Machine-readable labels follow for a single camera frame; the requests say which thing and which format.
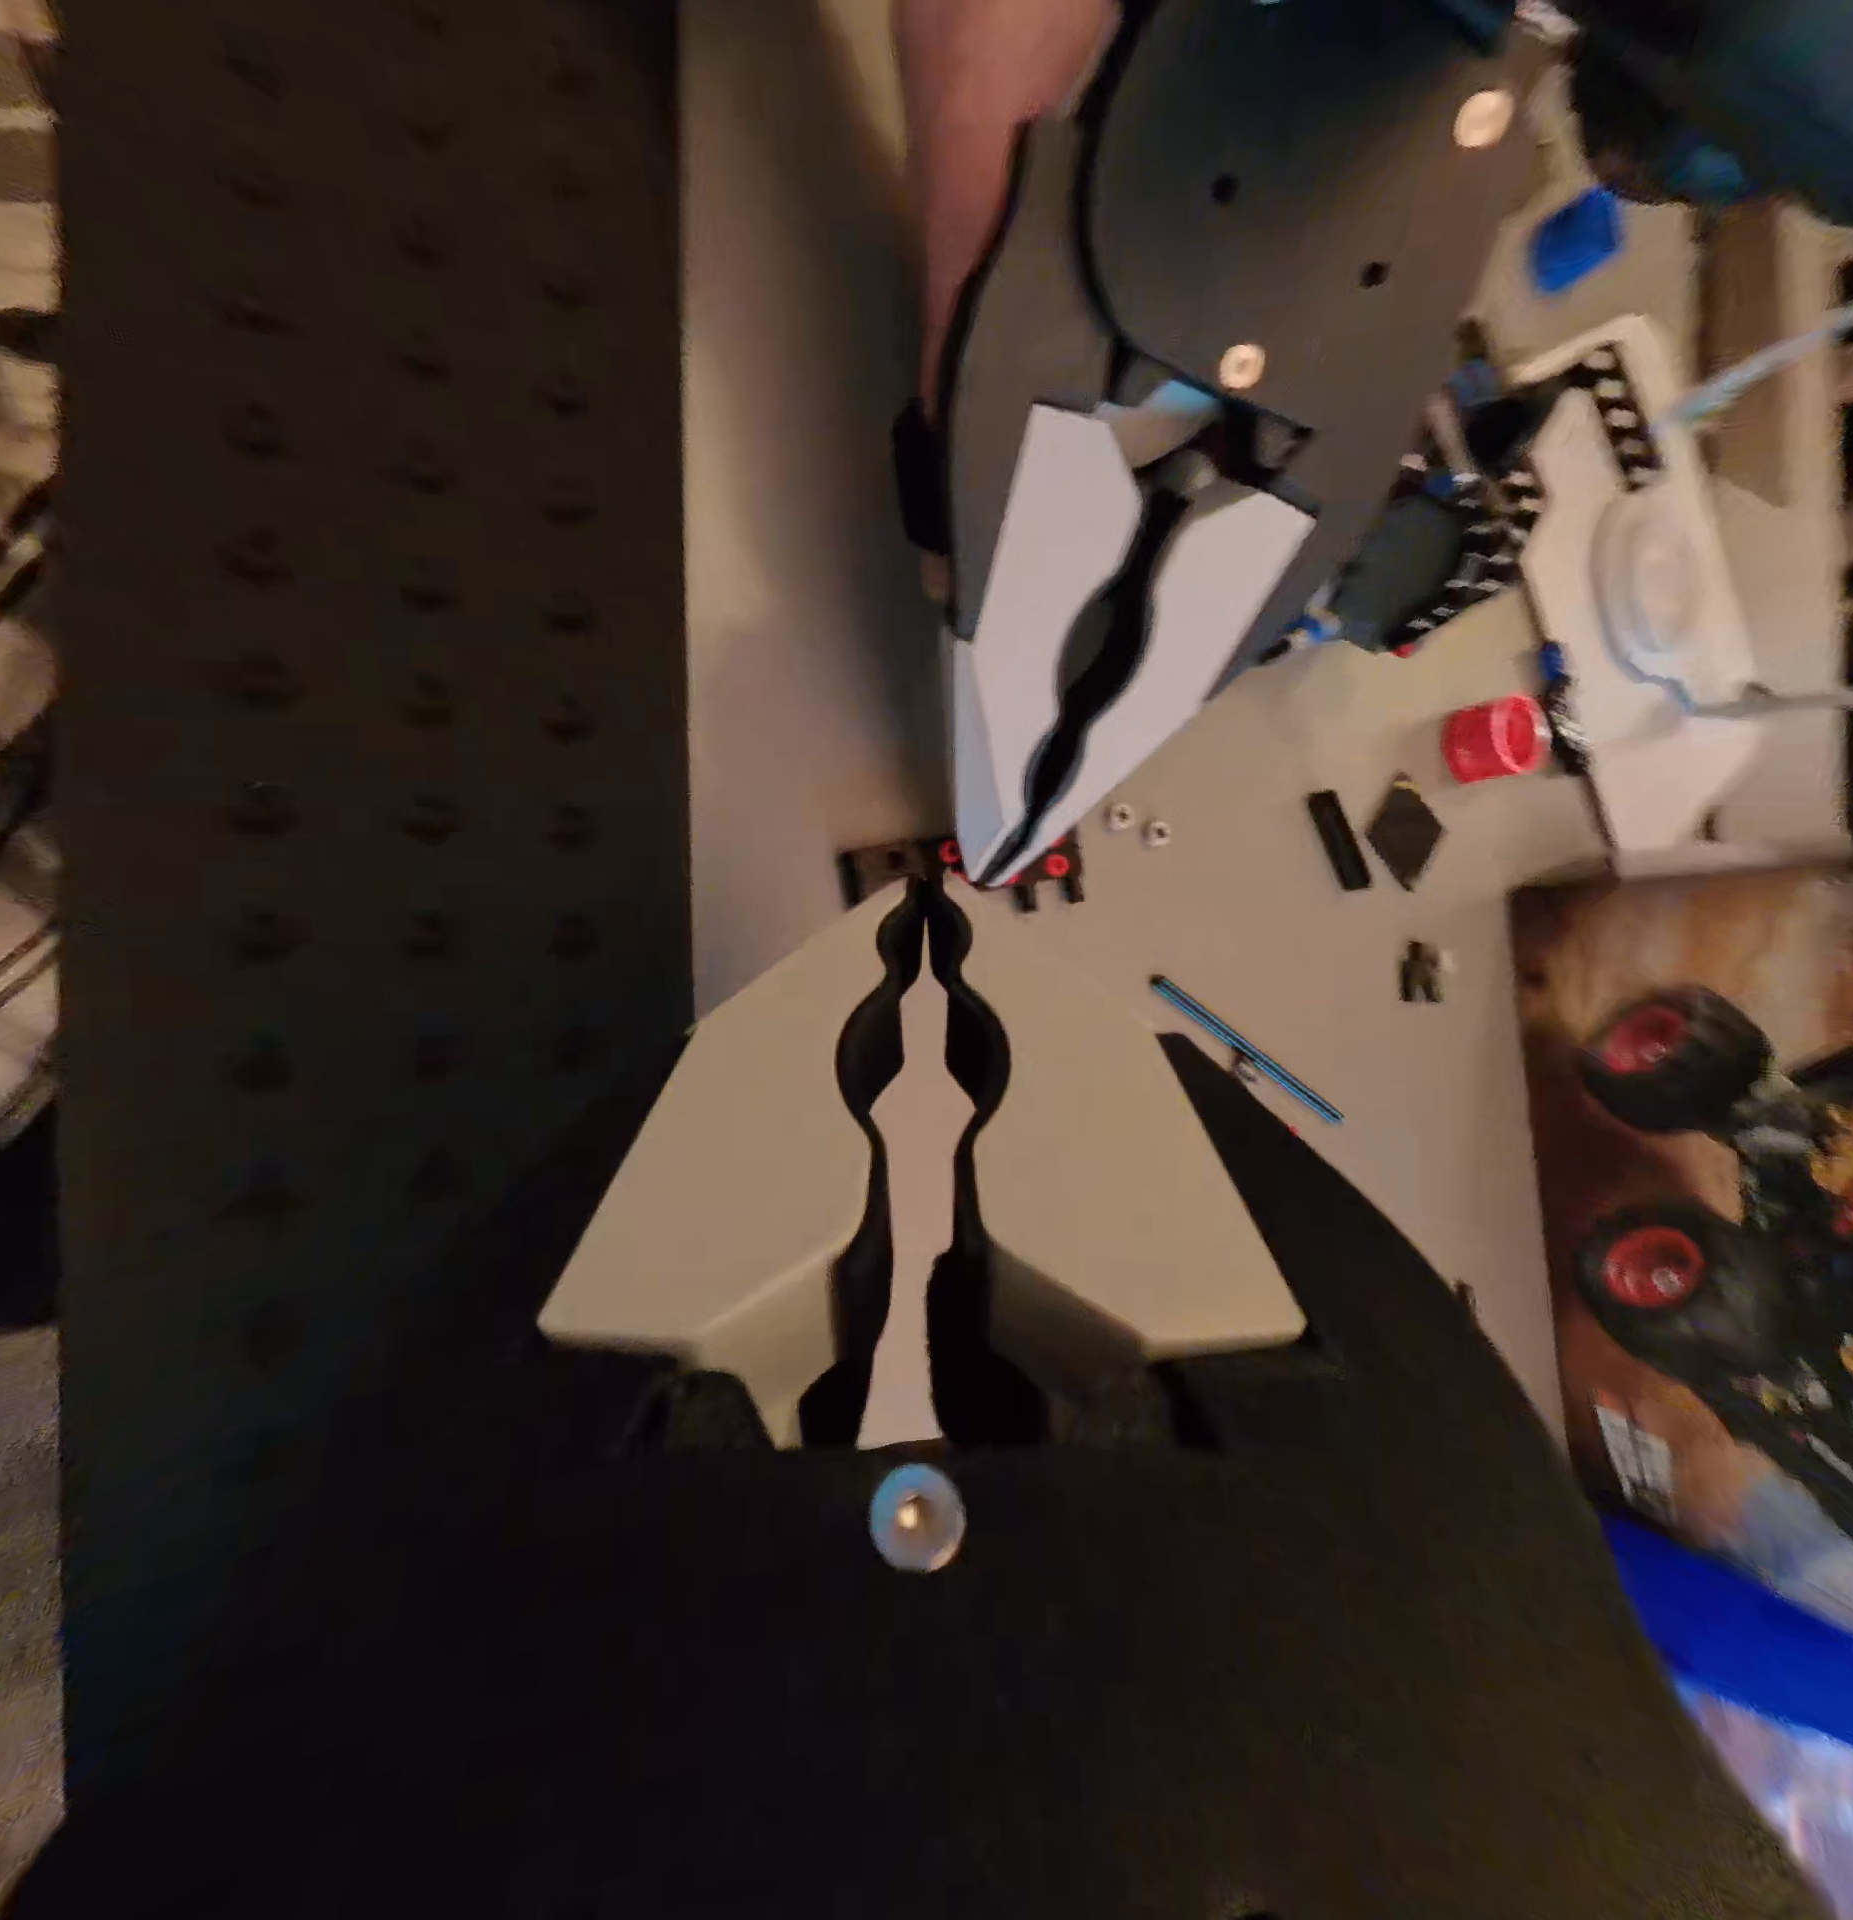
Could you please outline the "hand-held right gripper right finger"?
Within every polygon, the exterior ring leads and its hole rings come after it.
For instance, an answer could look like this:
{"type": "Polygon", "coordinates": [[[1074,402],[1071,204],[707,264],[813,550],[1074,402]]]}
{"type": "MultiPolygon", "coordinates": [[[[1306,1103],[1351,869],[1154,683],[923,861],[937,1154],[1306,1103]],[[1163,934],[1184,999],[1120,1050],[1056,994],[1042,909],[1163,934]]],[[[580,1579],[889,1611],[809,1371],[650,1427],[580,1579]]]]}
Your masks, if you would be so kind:
{"type": "Polygon", "coordinates": [[[926,1295],[953,1443],[1180,1443],[1177,1366],[1282,1350],[1306,1318],[1154,1028],[945,885],[926,955],[972,1112],[926,1295]]]}

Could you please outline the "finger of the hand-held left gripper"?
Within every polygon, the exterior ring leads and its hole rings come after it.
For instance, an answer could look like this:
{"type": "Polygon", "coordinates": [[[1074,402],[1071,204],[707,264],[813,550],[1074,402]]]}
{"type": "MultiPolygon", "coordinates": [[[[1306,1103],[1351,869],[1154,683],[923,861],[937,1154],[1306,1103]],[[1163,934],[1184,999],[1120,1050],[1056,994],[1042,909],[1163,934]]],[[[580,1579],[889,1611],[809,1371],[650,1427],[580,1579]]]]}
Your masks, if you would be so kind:
{"type": "Polygon", "coordinates": [[[1147,411],[1034,407],[1018,450],[975,632],[947,641],[953,821],[979,889],[1024,868],[1034,757],[1061,713],[1061,656],[1111,585],[1142,517],[1135,454],[1147,411]]]}
{"type": "Polygon", "coordinates": [[[1314,534],[1317,517],[1278,493],[1218,487],[1203,503],[1154,498],[1142,529],[1150,566],[1119,580],[1102,651],[1120,669],[1119,685],[1061,720],[1055,793],[1030,804],[1006,843],[1004,883],[1199,715],[1314,534]]]}

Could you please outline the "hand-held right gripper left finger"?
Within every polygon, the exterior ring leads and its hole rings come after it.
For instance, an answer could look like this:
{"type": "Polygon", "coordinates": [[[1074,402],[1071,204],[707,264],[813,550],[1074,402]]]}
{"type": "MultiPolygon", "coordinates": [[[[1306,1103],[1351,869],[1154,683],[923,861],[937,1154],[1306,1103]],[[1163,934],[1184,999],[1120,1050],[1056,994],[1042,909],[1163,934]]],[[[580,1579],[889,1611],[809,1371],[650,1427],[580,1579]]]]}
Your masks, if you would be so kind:
{"type": "Polygon", "coordinates": [[[550,1345],[732,1378],[779,1447],[860,1443],[894,1276],[871,1106],[926,900],[892,883],[698,1022],[538,1310],[550,1345]]]}

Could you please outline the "black blue toy car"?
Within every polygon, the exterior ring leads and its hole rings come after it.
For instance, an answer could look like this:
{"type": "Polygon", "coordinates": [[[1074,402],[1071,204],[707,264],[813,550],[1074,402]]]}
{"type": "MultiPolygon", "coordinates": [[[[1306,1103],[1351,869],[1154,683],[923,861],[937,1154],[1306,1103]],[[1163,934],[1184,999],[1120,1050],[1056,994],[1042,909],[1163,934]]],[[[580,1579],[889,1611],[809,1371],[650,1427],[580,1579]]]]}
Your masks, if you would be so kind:
{"type": "Polygon", "coordinates": [[[1592,384],[1595,370],[1585,363],[1513,384],[1482,356],[1463,360],[1430,402],[1420,442],[1402,459],[1376,524],[1261,664],[1332,643],[1407,661],[1463,614],[1516,598],[1535,636],[1537,706],[1553,764],[1587,780],[1590,759],[1573,710],[1573,676],[1525,560],[1548,505],[1535,463],[1537,433],[1565,395],[1592,384]]]}

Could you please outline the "black beam assembly red pins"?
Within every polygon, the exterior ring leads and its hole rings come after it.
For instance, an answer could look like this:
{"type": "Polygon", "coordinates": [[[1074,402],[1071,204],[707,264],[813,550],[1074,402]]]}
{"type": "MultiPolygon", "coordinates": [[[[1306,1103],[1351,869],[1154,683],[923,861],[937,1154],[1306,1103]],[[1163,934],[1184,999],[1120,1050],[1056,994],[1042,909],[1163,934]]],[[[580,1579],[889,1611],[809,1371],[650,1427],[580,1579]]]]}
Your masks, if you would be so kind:
{"type": "MultiPolygon", "coordinates": [[[[837,855],[837,869],[846,907],[859,907],[894,883],[937,879],[947,887],[955,883],[977,887],[967,872],[959,843],[949,832],[843,850],[837,855]]],[[[1018,877],[990,892],[1008,898],[1019,914],[1034,914],[1049,902],[1081,904],[1086,868],[1078,836],[1071,832],[1049,843],[1018,877]]]]}

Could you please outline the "light grey desk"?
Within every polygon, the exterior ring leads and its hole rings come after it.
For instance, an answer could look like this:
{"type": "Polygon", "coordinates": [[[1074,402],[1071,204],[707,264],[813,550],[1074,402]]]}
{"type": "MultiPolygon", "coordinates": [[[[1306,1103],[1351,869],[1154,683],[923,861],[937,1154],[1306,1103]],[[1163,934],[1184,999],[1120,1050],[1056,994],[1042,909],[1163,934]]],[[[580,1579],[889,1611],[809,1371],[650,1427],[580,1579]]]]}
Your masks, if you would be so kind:
{"type": "MultiPolygon", "coordinates": [[[[685,4],[685,580],[698,1007],[739,994],[843,907],[837,855],[945,813],[937,620],[894,501],[913,392],[913,235],[889,4],[685,4]]],[[[1078,907],[1018,915],[1152,1028],[1211,1046],[1169,976],[1346,1112],[1266,1106],[1471,1293],[1557,1438],[1565,1408],[1523,1081],[1507,893],[1602,851],[1561,776],[1446,781],[1447,713],[1527,679],[1513,600],[1417,661],[1322,647],[1252,672],[1081,834],[1078,907]],[[1446,840],[1417,892],[1364,829],[1395,776],[1446,840]],[[1306,814],[1335,790],[1373,887],[1338,887],[1306,814]],[[1446,1004],[1404,1004],[1410,941],[1446,1004]]]]}

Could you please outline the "person's left hand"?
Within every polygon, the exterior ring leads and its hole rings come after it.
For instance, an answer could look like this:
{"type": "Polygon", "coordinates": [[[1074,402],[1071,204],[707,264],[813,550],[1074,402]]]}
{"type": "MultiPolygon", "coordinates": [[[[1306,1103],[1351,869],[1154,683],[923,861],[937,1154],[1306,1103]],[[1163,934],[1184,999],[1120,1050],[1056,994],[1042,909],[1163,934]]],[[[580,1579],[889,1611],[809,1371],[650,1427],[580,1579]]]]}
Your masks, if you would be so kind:
{"type": "Polygon", "coordinates": [[[1077,97],[1119,22],[1114,3],[894,4],[925,399],[937,392],[961,290],[1006,210],[1021,128],[1077,97]]]}

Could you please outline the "long black axle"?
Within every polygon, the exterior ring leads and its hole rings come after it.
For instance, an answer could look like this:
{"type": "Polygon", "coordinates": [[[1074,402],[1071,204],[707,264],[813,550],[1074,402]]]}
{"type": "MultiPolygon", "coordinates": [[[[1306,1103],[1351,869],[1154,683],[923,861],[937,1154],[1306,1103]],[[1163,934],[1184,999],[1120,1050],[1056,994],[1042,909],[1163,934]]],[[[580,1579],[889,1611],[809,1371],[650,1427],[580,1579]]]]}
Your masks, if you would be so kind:
{"type": "Polygon", "coordinates": [[[1178,1019],[1186,1022],[1226,1050],[1228,1071],[1235,1079],[1249,1086],[1264,1083],[1276,1089],[1276,1093],[1324,1126],[1346,1126],[1346,1114],[1340,1106],[1303,1083],[1291,1068],[1252,1045],[1232,1022],[1183,988],[1177,979],[1154,973],[1150,977],[1150,988],[1178,1015],[1178,1019]]]}

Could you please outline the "black square tile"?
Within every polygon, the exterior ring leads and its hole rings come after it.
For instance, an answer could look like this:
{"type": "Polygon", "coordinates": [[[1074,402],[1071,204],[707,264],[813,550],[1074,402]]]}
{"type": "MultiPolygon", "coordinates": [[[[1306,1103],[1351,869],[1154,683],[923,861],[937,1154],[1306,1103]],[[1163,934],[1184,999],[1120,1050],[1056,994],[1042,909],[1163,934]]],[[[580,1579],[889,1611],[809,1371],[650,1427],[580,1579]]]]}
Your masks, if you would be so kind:
{"type": "Polygon", "coordinates": [[[1446,840],[1441,816],[1406,775],[1387,783],[1364,829],[1373,857],[1406,892],[1417,892],[1446,840]]]}

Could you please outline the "red wheel hub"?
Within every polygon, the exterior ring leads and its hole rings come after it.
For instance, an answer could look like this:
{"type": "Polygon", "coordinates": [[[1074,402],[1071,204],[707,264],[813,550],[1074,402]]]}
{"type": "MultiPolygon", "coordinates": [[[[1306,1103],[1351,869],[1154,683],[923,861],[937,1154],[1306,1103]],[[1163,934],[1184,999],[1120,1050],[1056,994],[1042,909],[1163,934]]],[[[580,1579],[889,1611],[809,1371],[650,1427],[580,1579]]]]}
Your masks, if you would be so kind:
{"type": "Polygon", "coordinates": [[[1537,697],[1509,694],[1446,717],[1441,759],[1459,785],[1527,780],[1553,754],[1553,727],[1537,697]]]}

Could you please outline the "white oval stand base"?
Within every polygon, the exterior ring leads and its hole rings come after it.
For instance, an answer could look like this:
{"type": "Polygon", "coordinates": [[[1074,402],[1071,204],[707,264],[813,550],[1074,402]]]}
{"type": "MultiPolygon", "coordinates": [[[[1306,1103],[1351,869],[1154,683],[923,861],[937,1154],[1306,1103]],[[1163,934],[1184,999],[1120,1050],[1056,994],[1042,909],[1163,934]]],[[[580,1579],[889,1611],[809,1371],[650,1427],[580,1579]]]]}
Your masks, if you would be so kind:
{"type": "Polygon", "coordinates": [[[1705,498],[1672,478],[1599,517],[1590,550],[1595,625],[1613,667],[1686,710],[1734,706],[1754,685],[1745,612],[1705,498]]]}

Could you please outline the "white book stand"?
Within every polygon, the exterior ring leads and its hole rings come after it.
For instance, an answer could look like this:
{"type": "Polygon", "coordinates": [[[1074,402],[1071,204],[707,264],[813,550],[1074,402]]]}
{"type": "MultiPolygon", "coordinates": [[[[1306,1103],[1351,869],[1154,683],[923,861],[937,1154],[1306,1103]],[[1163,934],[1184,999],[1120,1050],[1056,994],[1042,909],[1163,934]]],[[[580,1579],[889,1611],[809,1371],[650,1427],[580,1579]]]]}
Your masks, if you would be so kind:
{"type": "Polygon", "coordinates": [[[1561,297],[1527,275],[1534,228],[1585,188],[1556,188],[1513,219],[1479,296],[1509,381],[1571,365],[1595,384],[1561,398],[1537,433],[1548,505],[1525,556],[1565,647],[1587,733],[1595,807],[1621,861],[1726,836],[1824,840],[1842,832],[1846,582],[1853,566],[1841,348],[1815,345],[1720,414],[1660,429],[1687,391],[1756,348],[1824,322],[1853,243],[1811,217],[1740,208],[1700,231],[1674,206],[1633,208],[1627,248],[1561,297]],[[1705,498],[1745,612],[1754,685],[1692,713],[1628,683],[1595,625],[1599,517],[1660,478],[1705,498]]]}

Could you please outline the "toy set box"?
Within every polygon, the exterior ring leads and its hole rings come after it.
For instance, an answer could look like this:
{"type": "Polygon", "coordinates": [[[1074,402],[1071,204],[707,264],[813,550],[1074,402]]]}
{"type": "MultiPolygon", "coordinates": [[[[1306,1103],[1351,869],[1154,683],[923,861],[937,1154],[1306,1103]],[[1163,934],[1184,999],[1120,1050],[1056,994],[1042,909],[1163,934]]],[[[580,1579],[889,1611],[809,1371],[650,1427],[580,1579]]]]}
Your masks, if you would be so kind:
{"type": "Polygon", "coordinates": [[[1587,1488],[1853,1634],[1853,864],[1534,887],[1512,952],[1587,1488]]]}

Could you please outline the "dark dimpled panel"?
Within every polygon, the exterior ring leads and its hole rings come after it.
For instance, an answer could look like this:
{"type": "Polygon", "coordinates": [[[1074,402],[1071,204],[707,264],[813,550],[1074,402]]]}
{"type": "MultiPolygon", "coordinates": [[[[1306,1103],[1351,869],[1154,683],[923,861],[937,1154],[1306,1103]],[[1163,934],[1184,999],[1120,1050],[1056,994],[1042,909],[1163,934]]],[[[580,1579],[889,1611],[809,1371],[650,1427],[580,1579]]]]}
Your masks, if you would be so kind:
{"type": "Polygon", "coordinates": [[[691,1013],[678,6],[63,4],[69,1789],[691,1013]]]}

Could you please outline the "blue storage bin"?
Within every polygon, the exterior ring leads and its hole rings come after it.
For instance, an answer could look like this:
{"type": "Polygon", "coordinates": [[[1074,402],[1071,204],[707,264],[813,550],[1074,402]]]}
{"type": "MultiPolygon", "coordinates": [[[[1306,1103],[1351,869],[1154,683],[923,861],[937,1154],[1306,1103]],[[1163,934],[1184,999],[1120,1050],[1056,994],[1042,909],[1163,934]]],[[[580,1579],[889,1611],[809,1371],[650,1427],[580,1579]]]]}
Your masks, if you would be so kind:
{"type": "Polygon", "coordinates": [[[1687,1715],[1853,1918],[1853,1634],[1649,1525],[1603,1516],[1602,1532],[1687,1715]]]}

